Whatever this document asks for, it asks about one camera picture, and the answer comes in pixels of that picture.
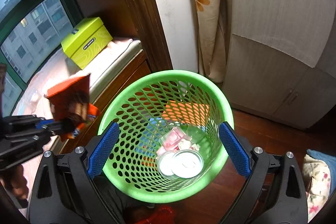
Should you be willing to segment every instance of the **door handle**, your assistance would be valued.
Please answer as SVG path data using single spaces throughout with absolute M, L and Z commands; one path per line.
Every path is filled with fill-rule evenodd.
M 293 90 L 289 89 L 288 94 L 286 95 L 286 97 L 282 101 L 285 102 L 290 97 L 290 95 L 292 94 L 292 92 L 293 92 Z
M 296 92 L 296 93 L 294 94 L 294 96 L 292 97 L 292 99 L 289 100 L 288 105 L 292 104 L 292 103 L 294 102 L 294 100 L 298 97 L 298 95 L 299 95 L 299 94 Z

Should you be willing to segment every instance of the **plastic bottle cap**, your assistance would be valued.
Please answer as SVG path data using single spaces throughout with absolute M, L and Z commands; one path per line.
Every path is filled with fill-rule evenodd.
M 171 169 L 175 175 L 181 178 L 192 178 L 202 171 L 203 159 L 196 151 L 181 150 L 174 154 Z

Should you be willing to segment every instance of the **wooden door frame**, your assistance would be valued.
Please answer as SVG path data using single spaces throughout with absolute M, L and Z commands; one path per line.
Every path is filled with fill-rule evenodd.
M 151 71 L 173 69 L 155 0 L 125 0 Z

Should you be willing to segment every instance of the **box lid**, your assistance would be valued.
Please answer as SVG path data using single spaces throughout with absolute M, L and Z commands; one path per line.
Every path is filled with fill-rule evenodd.
M 61 44 L 62 44 L 63 51 L 68 56 L 72 56 L 76 52 L 76 50 L 78 50 L 78 47 L 82 43 L 84 43 L 102 25 L 103 25 L 103 21 L 100 19 L 100 17 L 84 18 L 62 40 Z M 75 40 L 77 39 L 80 40 L 79 45 L 78 43 L 74 43 Z

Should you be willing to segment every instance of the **screw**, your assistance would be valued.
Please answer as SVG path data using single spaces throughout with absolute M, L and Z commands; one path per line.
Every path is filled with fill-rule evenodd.
M 78 146 L 78 147 L 76 147 L 76 149 L 75 149 L 75 152 L 77 153 L 77 154 L 80 154 L 80 153 L 82 153 L 84 151 L 84 147 L 83 146 Z
M 254 152 L 256 152 L 257 154 L 261 154 L 261 153 L 263 153 L 263 149 L 258 146 L 256 148 L 254 148 Z
M 49 158 L 51 156 L 51 151 L 45 151 L 43 156 L 45 156 L 46 158 Z
M 291 151 L 288 151 L 287 153 L 286 153 L 286 156 L 288 157 L 288 158 L 293 158 L 294 157 L 294 154 L 291 152 Z

